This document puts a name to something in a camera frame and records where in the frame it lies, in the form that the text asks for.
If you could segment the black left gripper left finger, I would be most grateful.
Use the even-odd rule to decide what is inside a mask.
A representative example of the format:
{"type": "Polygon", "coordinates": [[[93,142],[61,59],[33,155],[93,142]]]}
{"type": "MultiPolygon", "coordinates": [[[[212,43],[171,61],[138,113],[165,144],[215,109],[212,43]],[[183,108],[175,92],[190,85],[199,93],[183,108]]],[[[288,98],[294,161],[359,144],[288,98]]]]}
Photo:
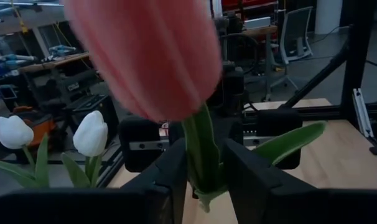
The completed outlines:
{"type": "Polygon", "coordinates": [[[185,148],[185,140],[177,140],[147,169],[120,188],[123,223],[182,223],[187,188],[185,148]]]}

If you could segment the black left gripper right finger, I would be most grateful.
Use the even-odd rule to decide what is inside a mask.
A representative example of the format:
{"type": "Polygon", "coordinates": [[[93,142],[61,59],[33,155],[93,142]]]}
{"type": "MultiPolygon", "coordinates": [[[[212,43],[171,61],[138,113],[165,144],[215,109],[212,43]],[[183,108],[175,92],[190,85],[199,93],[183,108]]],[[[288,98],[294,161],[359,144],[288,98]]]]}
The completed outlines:
{"type": "Polygon", "coordinates": [[[312,223],[315,187],[232,139],[224,141],[225,179],[239,223],[312,223]]]}

